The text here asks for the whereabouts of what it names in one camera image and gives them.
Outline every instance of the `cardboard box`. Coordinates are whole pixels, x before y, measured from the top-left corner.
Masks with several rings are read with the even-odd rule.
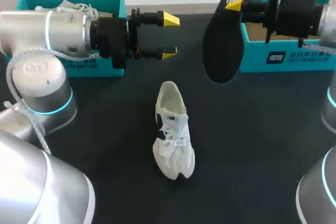
[[[55,8],[63,0],[18,0],[16,10],[33,10],[36,6],[43,8]],[[118,17],[127,17],[124,0],[68,0],[75,4],[91,4],[101,12],[112,13]],[[113,69],[111,59],[94,59],[87,61],[68,61],[61,59],[69,77],[120,77],[123,69]]]
[[[329,0],[317,0],[326,4]],[[241,24],[244,38],[244,56],[241,72],[311,71],[334,70],[336,57],[324,52],[298,47],[298,39],[272,35],[265,43],[266,29],[261,24]],[[311,36],[305,40],[318,45],[318,38]]]

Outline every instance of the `shoe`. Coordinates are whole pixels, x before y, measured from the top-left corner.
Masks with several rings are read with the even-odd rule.
[[[156,103],[157,136],[153,153],[157,165],[169,179],[189,178],[195,168],[190,143],[188,115],[176,84],[162,84]]]

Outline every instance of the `black table surface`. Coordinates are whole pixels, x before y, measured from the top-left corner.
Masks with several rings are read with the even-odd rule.
[[[321,121],[332,72],[239,73],[212,83],[202,65],[210,17],[141,28],[145,47],[177,45],[176,57],[131,60],[122,78],[70,78],[78,114],[47,142],[92,181],[93,224],[300,223],[298,182],[334,144]],[[0,100],[12,101],[3,61],[0,69]],[[155,103],[168,80],[186,104],[196,155],[184,183],[167,179],[152,153]]]

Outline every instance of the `white shoelace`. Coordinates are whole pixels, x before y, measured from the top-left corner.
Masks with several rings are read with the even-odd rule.
[[[187,127],[184,127],[181,132],[176,132],[171,130],[168,126],[163,125],[160,129],[160,131],[163,131],[166,139],[159,143],[159,154],[167,158],[167,162],[177,147],[186,146],[186,128]]]
[[[80,12],[86,13],[90,16],[90,20],[97,20],[98,19],[98,11],[97,9],[93,8],[91,5],[86,4],[76,4],[75,8],[77,8]]]

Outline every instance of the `cable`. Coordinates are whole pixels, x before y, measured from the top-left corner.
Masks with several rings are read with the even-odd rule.
[[[99,54],[92,54],[89,57],[80,58],[80,57],[71,57],[71,56],[62,54],[60,52],[56,52],[56,51],[49,50],[49,49],[28,49],[28,50],[22,51],[18,55],[13,55],[12,58],[10,59],[8,65],[7,65],[7,68],[6,68],[6,80],[7,80],[9,90],[12,93],[16,102],[19,104],[19,106],[18,106],[18,108],[16,108],[8,101],[5,101],[4,105],[9,109],[12,109],[14,111],[17,111],[17,112],[22,113],[22,114],[27,116],[30,123],[32,124],[32,127],[33,127],[33,129],[34,129],[34,131],[35,131],[35,133],[36,133],[44,151],[48,154],[51,154],[49,146],[48,146],[46,140],[44,139],[44,136],[45,136],[46,132],[45,132],[45,129],[44,129],[43,125],[39,121],[36,120],[35,115],[32,113],[32,111],[28,108],[28,106],[25,104],[25,102],[19,96],[19,94],[17,93],[17,91],[15,89],[15,85],[14,85],[14,82],[13,82],[12,73],[13,73],[13,67],[16,64],[16,62],[21,57],[32,55],[32,54],[50,54],[50,55],[57,56],[59,58],[72,60],[72,61],[88,60],[88,59],[93,59],[93,58],[99,58],[100,56],[99,56]]]
[[[93,8],[91,5],[87,5],[87,4],[76,4],[75,8],[77,8],[77,10],[79,10],[80,12],[84,12],[87,15],[90,16],[90,20],[97,20],[98,19],[98,11],[97,9]]]

